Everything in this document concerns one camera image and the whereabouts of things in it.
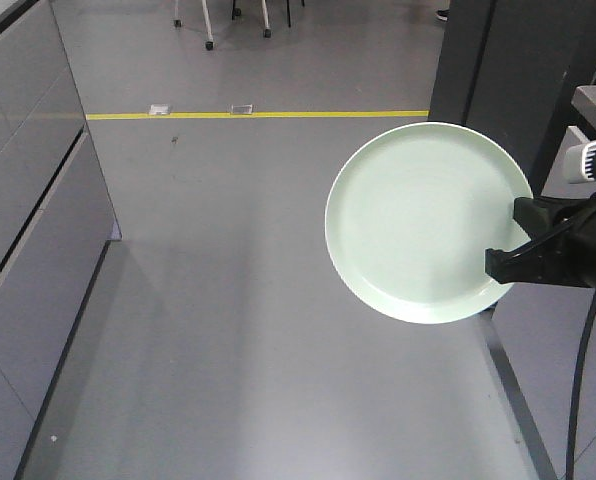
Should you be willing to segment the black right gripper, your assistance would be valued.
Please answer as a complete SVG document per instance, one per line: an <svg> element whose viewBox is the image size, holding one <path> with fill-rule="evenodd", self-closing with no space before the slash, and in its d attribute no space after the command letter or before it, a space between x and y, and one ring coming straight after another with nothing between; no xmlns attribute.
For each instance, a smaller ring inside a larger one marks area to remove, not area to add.
<svg viewBox="0 0 596 480"><path fill-rule="evenodd" d="M511 251L486 249L484 271L489 277L500 284L557 285L557 241L535 238L572 220L564 240L566 272L577 286L596 287L596 192L587 199L519 197L513 203L513 219L534 240Z"/></svg>

